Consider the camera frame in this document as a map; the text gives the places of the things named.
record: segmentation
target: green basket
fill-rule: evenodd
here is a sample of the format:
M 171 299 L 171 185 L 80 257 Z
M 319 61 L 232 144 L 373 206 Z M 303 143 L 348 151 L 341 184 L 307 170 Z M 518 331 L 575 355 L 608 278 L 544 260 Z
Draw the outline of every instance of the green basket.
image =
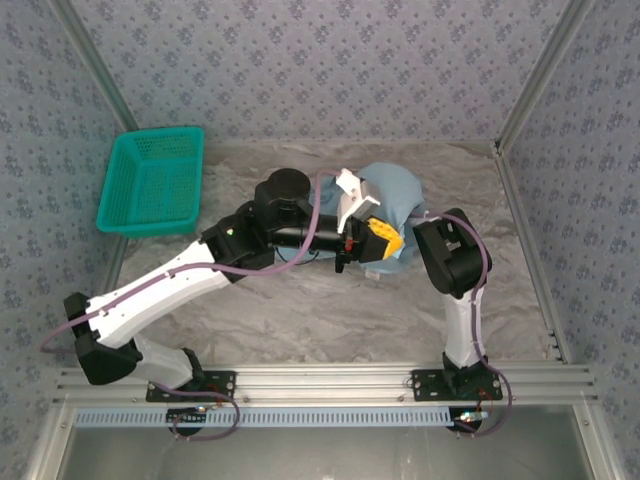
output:
M 116 138 L 98 229 L 129 238 L 191 233 L 200 210 L 204 132 L 160 128 Z

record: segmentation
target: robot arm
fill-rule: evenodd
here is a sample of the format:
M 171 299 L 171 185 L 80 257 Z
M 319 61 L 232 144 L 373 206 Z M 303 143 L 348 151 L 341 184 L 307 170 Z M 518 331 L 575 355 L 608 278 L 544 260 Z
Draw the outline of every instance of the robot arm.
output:
M 310 249 L 334 252 L 337 273 L 351 261 L 388 258 L 403 242 L 392 227 L 371 216 L 380 203 L 375 187 L 348 170 L 341 172 L 337 184 L 345 192 L 337 216 L 320 216 Z M 276 247 L 299 247 L 309 229 L 309 191 L 304 174 L 278 170 L 256 187 L 253 201 L 206 230 L 166 264 L 110 293 L 93 298 L 76 293 L 65 299 L 69 320 L 97 312 L 73 328 L 76 354 L 89 382 L 103 385 L 134 376 L 170 388 L 199 390 L 204 375 L 195 354 L 155 344 L 140 336 L 140 330 L 189 300 L 244 278 L 212 268 L 214 263 L 262 270 L 274 263 Z M 460 210 L 447 213 L 468 223 Z M 443 220 L 425 222 L 414 232 L 429 277 L 445 302 L 445 366 L 447 361 L 457 369 L 477 364 L 470 294 L 482 267 L 478 246 Z

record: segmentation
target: patterned wallpaper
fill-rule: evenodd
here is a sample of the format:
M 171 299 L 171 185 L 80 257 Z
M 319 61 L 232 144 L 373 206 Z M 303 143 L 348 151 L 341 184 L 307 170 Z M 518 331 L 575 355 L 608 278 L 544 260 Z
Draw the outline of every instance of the patterned wallpaper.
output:
M 46 0 L 4 0 L 0 18 L 0 478 L 16 480 L 64 361 L 38 344 L 65 321 L 62 299 L 102 278 L 116 124 Z
M 72 0 L 143 127 L 495 138 L 566 0 Z
M 640 4 L 596 3 L 509 158 L 574 360 L 640 478 Z

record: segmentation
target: gray marble surface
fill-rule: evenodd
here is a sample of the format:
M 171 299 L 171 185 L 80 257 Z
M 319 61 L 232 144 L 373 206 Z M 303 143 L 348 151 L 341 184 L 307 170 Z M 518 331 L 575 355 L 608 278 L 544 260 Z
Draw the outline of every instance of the gray marble surface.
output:
M 461 207 L 482 235 L 494 268 L 483 299 L 482 334 L 491 359 L 551 358 L 547 330 L 502 185 L 484 145 L 245 144 L 206 152 L 198 232 L 252 198 L 281 167 L 312 174 L 374 161 L 418 175 L 433 210 Z M 119 285 L 177 255 L 196 234 L 129 243 Z M 144 335 L 189 346 L 203 363 L 437 361 L 444 308 L 419 257 L 398 275 L 342 275 L 316 261 L 268 278 L 246 278 L 159 319 Z

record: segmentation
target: light blue towel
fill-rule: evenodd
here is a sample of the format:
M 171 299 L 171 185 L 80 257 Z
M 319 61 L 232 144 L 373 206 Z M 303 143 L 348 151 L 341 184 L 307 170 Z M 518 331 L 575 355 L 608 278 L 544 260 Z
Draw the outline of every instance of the light blue towel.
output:
M 363 264 L 368 270 L 379 273 L 398 273 L 403 271 L 418 245 L 413 230 L 405 223 L 414 210 L 425 210 L 425 199 L 422 195 L 420 180 L 404 167 L 392 163 L 376 162 L 360 170 L 357 175 L 371 182 L 380 191 L 381 205 L 373 213 L 376 217 L 393 226 L 404 238 L 404 247 L 392 257 L 378 262 Z M 342 190 L 336 185 L 335 178 L 327 178 L 322 184 L 320 212 L 324 215 L 335 215 Z M 309 201 L 313 204 L 314 192 L 311 191 Z M 289 260 L 296 253 L 295 249 L 281 248 L 282 256 Z M 310 260 L 312 254 L 307 253 L 301 261 Z M 331 252 L 320 252 L 318 258 L 333 258 Z

